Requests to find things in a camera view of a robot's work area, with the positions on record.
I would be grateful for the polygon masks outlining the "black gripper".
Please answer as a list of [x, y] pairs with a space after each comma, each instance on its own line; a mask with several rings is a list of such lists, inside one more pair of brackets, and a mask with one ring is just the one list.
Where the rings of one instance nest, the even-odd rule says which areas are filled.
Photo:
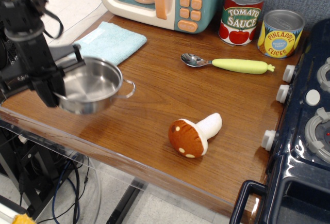
[[65, 73], [85, 64], [80, 46], [49, 47], [43, 33], [5, 34], [15, 45], [18, 58], [1, 70], [2, 95], [9, 98], [31, 89], [47, 107], [56, 107], [57, 97], [65, 95]]

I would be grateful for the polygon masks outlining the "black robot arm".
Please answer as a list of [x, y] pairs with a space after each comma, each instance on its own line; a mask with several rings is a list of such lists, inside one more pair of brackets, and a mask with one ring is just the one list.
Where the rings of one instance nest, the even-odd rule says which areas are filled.
[[79, 45], [50, 47], [45, 39], [43, 15], [56, 18], [45, 7], [47, 0], [1, 0], [3, 38], [12, 42], [17, 59], [10, 63], [1, 46], [1, 97], [34, 90], [47, 107], [59, 106], [66, 95], [66, 73], [83, 66]]

